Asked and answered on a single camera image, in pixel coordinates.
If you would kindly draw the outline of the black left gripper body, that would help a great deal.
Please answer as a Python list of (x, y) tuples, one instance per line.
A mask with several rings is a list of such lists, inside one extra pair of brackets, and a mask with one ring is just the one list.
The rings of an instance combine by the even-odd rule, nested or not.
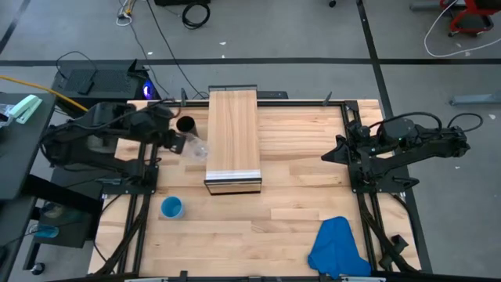
[(155, 130), (152, 134), (153, 144), (172, 148), (175, 145), (175, 131), (170, 129), (169, 116), (155, 115), (153, 117)]

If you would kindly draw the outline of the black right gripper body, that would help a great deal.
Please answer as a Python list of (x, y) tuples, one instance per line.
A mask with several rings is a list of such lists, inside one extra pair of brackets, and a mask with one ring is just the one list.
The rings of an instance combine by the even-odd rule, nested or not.
[(348, 166), (369, 167), (371, 158), (367, 147), (371, 144), (370, 129), (360, 121), (350, 121), (346, 125), (348, 143)]

